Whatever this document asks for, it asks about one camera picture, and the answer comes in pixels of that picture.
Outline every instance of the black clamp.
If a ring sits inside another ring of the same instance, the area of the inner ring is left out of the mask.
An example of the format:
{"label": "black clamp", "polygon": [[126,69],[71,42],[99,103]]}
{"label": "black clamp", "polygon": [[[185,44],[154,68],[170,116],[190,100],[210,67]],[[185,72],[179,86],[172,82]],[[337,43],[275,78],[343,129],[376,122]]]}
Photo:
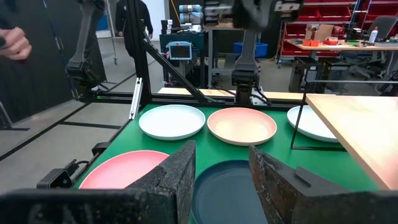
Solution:
{"label": "black clamp", "polygon": [[42,180],[37,183],[36,187],[38,189],[69,189],[72,188],[75,184],[72,180],[71,176],[80,168],[81,164],[86,164],[82,171],[78,174],[81,176],[82,172],[88,170],[90,165],[94,163],[94,161],[104,153],[104,151],[109,147],[110,142],[100,142],[94,146],[91,150],[94,158],[91,161],[76,161],[76,159],[72,160],[68,165],[64,168],[58,168],[51,170]]}

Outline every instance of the teal device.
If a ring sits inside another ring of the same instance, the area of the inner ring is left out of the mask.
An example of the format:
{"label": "teal device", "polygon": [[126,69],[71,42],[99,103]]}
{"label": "teal device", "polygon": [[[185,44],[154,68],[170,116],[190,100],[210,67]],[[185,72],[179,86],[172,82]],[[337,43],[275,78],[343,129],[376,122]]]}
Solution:
{"label": "teal device", "polygon": [[192,43],[174,41],[167,44],[170,60],[192,60]]}

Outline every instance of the robotic arm link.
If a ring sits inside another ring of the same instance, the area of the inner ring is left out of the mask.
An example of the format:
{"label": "robotic arm link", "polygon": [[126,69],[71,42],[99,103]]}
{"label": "robotic arm link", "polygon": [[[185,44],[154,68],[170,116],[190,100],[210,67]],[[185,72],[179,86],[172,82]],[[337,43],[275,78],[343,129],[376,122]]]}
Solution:
{"label": "robotic arm link", "polygon": [[81,92],[100,85],[99,76],[92,70],[90,53],[96,39],[97,22],[104,15],[104,0],[78,0],[82,19],[76,52],[67,65],[68,74],[77,82]]}

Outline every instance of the wall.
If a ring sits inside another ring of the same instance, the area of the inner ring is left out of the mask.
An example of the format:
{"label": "wall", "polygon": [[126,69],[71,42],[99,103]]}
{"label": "wall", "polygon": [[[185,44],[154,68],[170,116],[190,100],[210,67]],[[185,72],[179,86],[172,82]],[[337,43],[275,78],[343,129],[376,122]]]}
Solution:
{"label": "wall", "polygon": [[147,5],[150,15],[150,21],[154,28],[154,38],[152,40],[159,40],[159,35],[162,30],[161,20],[165,19],[165,10],[163,0],[142,0]]}

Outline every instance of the wooden board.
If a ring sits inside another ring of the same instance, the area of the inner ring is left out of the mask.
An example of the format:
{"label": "wooden board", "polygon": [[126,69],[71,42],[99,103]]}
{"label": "wooden board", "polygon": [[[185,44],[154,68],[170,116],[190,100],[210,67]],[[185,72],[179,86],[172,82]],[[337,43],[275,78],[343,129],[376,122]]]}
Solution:
{"label": "wooden board", "polygon": [[398,97],[308,95],[306,101],[381,189],[398,190]]}
{"label": "wooden board", "polygon": [[368,50],[368,51],[376,51],[376,50],[398,50],[397,47],[355,47],[352,45],[348,45],[343,40],[339,41],[341,45],[323,45],[320,44],[318,47],[304,47],[302,44],[296,44],[294,40],[286,40],[286,42],[300,48],[303,50],[335,50],[335,51],[342,51],[342,50]]}
{"label": "wooden board", "polygon": [[217,25],[204,25],[203,28],[206,30],[210,30],[210,29],[228,29],[228,30],[242,30],[240,28],[235,28],[234,25],[232,23],[220,23]]}
{"label": "wooden board", "polygon": [[[200,90],[206,96],[232,96],[231,94],[222,91],[222,90]],[[177,94],[177,95],[190,95],[188,90],[184,88],[161,88],[159,90],[160,94]],[[302,93],[282,93],[282,92],[264,92],[265,96],[268,97],[270,100],[301,100],[303,98]]]}

